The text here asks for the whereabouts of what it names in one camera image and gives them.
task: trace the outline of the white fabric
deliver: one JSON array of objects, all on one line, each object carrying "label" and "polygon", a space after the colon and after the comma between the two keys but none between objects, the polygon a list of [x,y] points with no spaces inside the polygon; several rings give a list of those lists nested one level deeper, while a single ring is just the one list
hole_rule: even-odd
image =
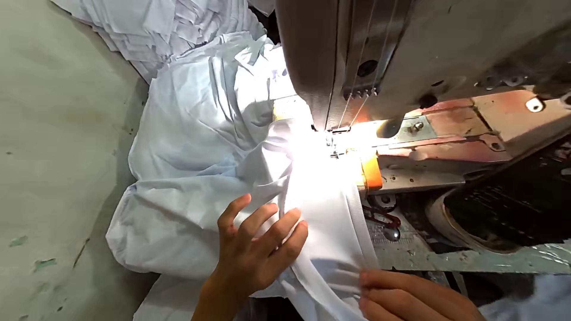
[{"label": "white fabric", "polygon": [[150,83],[162,64],[217,35],[265,33],[246,0],[52,0],[91,25]]},{"label": "white fabric", "polygon": [[[305,320],[363,320],[358,275],[377,261],[356,186],[341,161],[328,156],[310,119],[272,123],[274,99],[293,94],[282,49],[265,36],[219,36],[165,65],[151,82],[129,155],[138,181],[120,200],[107,233],[117,261],[168,275],[161,277],[165,284],[172,277],[208,277],[218,261],[216,221],[230,201],[249,192],[252,202],[236,224],[276,202],[279,213],[259,234],[294,207],[309,226],[291,269],[255,296],[286,296]],[[198,283],[188,284],[198,291]],[[190,319],[196,302],[189,299],[176,313],[157,307],[181,289],[157,288],[136,320]]]},{"label": "white fabric", "polygon": [[539,275],[527,299],[504,298],[479,308],[486,320],[556,321],[571,314],[571,275]]},{"label": "white fabric", "polygon": [[276,0],[248,0],[251,6],[269,17],[276,7]]}]

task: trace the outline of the bolt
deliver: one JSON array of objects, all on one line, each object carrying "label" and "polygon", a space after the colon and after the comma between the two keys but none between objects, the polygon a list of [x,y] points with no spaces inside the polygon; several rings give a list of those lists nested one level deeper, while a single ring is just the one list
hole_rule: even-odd
[{"label": "bolt", "polygon": [[412,125],[409,129],[411,132],[418,132],[424,127],[423,122],[417,122],[416,124]]}]

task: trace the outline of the industrial sewing machine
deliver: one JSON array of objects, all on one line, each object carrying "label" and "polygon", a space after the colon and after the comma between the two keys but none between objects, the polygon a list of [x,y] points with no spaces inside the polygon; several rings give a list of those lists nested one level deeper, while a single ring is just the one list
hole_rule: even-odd
[{"label": "industrial sewing machine", "polygon": [[381,212],[415,192],[451,245],[500,253],[571,237],[571,2],[282,0],[276,15],[315,130],[356,155]]}]

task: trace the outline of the hand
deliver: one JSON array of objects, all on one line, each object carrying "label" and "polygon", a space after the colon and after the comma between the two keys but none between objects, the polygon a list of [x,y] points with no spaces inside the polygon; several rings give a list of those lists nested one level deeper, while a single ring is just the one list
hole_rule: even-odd
[{"label": "hand", "polygon": [[359,307],[370,321],[485,321],[468,298],[415,275],[365,271],[359,281]]},{"label": "hand", "polygon": [[283,242],[300,218],[301,212],[296,208],[259,238],[254,235],[278,212],[276,204],[262,205],[242,222],[240,228],[234,226],[234,218],[251,199],[250,194],[235,199],[218,219],[220,259],[202,287],[192,317],[194,321],[231,320],[252,293],[272,284],[301,252],[307,239],[306,221],[299,222]]}]

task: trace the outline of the peeling paint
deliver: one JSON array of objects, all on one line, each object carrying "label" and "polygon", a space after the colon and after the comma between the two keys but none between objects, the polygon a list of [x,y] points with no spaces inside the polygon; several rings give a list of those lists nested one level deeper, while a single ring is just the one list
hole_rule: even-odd
[{"label": "peeling paint", "polygon": [[34,263],[35,268],[34,268],[34,273],[38,272],[40,269],[45,268],[47,266],[52,266],[52,265],[57,265],[58,262],[55,261],[55,259],[49,259],[49,260],[45,260],[45,261],[36,261]]},{"label": "peeling paint", "polygon": [[24,236],[20,236],[19,238],[15,238],[10,242],[9,247],[14,247],[14,246],[21,246],[28,243],[28,236],[24,235]]}]

